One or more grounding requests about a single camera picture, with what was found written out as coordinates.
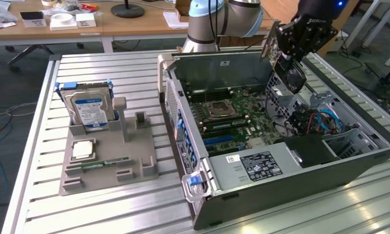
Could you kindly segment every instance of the motherboard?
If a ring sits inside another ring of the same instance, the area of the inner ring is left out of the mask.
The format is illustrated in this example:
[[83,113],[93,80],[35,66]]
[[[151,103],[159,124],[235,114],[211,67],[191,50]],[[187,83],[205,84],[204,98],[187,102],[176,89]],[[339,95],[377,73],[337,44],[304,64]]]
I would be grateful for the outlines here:
[[260,88],[245,86],[188,94],[209,156],[271,145],[284,136],[265,112]]

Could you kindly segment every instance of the black lamp base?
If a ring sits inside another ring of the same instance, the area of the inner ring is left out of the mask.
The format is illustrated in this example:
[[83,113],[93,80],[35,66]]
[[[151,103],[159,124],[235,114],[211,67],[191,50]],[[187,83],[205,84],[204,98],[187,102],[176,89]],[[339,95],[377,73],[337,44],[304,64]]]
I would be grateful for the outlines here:
[[133,4],[127,9],[125,4],[120,4],[112,7],[112,13],[121,18],[137,18],[144,15],[144,9]]

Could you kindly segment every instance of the blue hard drive label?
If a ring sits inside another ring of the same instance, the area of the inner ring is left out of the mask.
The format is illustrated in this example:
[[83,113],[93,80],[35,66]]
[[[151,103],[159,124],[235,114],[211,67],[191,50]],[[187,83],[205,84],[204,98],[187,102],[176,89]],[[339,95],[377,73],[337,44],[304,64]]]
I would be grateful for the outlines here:
[[281,175],[281,169],[269,151],[240,158],[252,181]]
[[76,106],[83,121],[83,125],[91,128],[99,128],[107,125],[108,120],[105,111],[101,110],[101,98],[76,100]]

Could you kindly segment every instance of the roll of tape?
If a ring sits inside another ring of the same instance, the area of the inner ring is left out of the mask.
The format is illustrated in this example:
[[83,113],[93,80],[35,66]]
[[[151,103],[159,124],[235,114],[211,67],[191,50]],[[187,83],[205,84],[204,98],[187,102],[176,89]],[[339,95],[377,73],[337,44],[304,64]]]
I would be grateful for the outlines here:
[[55,0],[55,1],[44,1],[44,0],[42,0],[42,4],[44,6],[53,6],[56,3],[57,3],[57,0]]

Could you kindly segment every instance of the hard drive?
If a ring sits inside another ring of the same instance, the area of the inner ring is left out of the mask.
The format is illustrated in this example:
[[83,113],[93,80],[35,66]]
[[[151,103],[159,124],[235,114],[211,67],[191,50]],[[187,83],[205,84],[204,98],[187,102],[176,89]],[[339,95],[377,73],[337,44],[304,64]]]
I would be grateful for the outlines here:
[[77,84],[56,83],[56,92],[65,103],[73,125],[83,124],[85,131],[108,129],[108,121],[117,119],[112,107],[112,82]]

